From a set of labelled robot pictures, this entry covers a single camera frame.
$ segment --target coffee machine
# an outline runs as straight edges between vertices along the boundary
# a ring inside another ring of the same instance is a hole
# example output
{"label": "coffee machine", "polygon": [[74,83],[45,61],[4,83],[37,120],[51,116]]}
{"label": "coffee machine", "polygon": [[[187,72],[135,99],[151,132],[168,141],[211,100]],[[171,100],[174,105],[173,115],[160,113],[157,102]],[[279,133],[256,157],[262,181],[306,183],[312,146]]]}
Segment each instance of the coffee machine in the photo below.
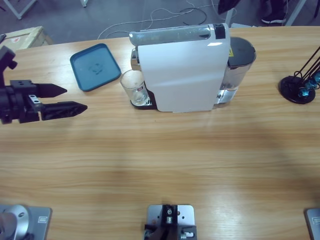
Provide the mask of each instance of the coffee machine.
{"label": "coffee machine", "polygon": [[131,68],[142,72],[147,92],[131,103],[142,110],[210,111],[228,103],[256,59],[252,44],[230,37],[225,23],[131,32],[129,39]]}

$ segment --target table surface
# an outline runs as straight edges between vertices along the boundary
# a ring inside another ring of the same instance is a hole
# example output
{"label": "table surface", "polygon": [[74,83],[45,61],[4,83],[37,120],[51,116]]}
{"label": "table surface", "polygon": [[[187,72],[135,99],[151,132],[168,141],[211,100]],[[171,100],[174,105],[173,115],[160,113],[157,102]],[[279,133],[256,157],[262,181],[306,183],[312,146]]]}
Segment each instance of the table surface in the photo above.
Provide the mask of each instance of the table surface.
{"label": "table surface", "polygon": [[128,38],[19,50],[9,80],[55,83],[72,118],[0,127],[0,203],[53,209],[48,239],[136,240],[147,207],[191,204],[198,239],[308,239],[303,211],[320,207],[320,97],[293,104],[277,83],[319,46],[320,27],[231,29],[257,58],[229,106],[134,109],[119,80],[82,92],[70,56],[106,43],[122,72]]}

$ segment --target teal plastic tray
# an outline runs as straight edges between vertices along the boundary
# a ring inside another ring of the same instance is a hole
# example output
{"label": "teal plastic tray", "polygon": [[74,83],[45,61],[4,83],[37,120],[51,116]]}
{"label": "teal plastic tray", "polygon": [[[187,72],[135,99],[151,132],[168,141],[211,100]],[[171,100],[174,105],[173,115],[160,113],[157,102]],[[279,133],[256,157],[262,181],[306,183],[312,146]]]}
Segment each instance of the teal plastic tray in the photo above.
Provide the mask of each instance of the teal plastic tray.
{"label": "teal plastic tray", "polygon": [[82,91],[91,91],[116,80],[121,70],[107,45],[99,43],[70,58],[75,79]]}

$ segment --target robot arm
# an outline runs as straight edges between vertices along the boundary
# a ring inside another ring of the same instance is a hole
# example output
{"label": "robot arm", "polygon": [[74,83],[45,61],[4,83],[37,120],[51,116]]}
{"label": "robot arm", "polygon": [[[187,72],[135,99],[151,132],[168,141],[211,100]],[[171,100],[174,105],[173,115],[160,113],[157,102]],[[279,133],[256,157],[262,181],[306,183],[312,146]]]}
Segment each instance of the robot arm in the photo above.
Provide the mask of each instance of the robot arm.
{"label": "robot arm", "polygon": [[0,49],[0,119],[2,124],[10,124],[12,120],[29,123],[41,119],[52,120],[73,117],[84,112],[86,105],[65,101],[43,104],[38,98],[54,98],[66,93],[67,90],[51,83],[35,84],[31,80],[11,80],[5,86],[4,71],[7,67],[14,69],[17,62],[13,61],[15,54],[6,46]]}

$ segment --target chair leg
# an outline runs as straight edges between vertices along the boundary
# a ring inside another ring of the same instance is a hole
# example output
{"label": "chair leg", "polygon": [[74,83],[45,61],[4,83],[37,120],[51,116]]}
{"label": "chair leg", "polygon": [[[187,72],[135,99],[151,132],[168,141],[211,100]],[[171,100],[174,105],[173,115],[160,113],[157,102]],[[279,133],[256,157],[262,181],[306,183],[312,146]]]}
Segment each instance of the chair leg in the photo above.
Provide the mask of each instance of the chair leg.
{"label": "chair leg", "polygon": [[318,0],[318,3],[317,3],[317,5],[316,5],[315,13],[314,13],[314,18],[316,18],[316,17],[318,16],[319,8],[320,8],[320,0]]}

